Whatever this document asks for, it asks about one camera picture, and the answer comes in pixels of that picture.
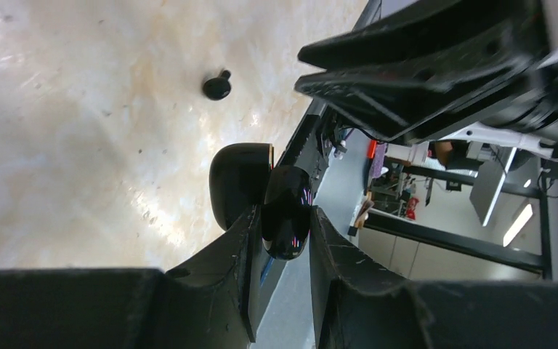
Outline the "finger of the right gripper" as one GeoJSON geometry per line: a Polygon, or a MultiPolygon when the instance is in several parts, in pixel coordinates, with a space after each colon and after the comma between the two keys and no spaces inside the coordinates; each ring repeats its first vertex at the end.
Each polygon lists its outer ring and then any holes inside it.
{"type": "Polygon", "coordinates": [[[304,48],[319,68],[298,92],[326,102],[346,123],[382,141],[434,140],[488,124],[530,92],[530,69],[542,49],[450,48],[406,57],[400,52],[304,48]]]}
{"type": "Polygon", "coordinates": [[[298,58],[327,70],[383,65],[472,43],[495,28],[501,36],[486,39],[483,53],[518,49],[544,57],[539,1],[416,1],[359,30],[308,44],[298,58]]]}

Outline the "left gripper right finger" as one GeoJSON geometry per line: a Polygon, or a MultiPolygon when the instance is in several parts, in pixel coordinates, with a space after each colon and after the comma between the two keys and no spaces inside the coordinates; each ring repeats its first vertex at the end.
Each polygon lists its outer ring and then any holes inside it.
{"type": "Polygon", "coordinates": [[[558,282],[411,281],[311,213],[318,348],[558,348],[558,282]]]}

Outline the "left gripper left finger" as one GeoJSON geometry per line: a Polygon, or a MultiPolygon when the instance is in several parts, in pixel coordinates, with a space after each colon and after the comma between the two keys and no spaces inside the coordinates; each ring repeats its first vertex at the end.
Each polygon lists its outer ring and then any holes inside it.
{"type": "Polygon", "coordinates": [[[0,270],[0,348],[247,348],[259,209],[189,260],[154,268],[0,270]]]}

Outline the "black wireless earbud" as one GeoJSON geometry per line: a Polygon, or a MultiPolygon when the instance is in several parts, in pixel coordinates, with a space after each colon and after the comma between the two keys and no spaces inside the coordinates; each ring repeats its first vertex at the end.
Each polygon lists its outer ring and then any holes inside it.
{"type": "Polygon", "coordinates": [[[202,85],[202,93],[210,100],[218,101],[226,98],[232,91],[231,72],[223,70],[218,76],[206,80],[202,85]]]}

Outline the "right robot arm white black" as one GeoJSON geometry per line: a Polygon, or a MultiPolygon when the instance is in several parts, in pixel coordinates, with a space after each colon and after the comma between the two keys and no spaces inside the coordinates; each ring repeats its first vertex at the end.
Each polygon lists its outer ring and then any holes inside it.
{"type": "Polygon", "coordinates": [[[558,63],[539,1],[417,1],[301,48],[295,88],[383,142],[437,140],[480,122],[558,143],[558,63]]]}

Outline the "black earbud charging case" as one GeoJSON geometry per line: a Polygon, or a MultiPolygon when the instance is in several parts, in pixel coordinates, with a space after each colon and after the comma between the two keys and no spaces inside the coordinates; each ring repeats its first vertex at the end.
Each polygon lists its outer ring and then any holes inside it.
{"type": "Polygon", "coordinates": [[[211,207],[218,225],[228,230],[249,206],[261,208],[265,251],[277,260],[293,260],[310,234],[312,189],[308,173],[293,165],[276,166],[269,143],[236,143],[222,148],[209,172],[211,207]]]}

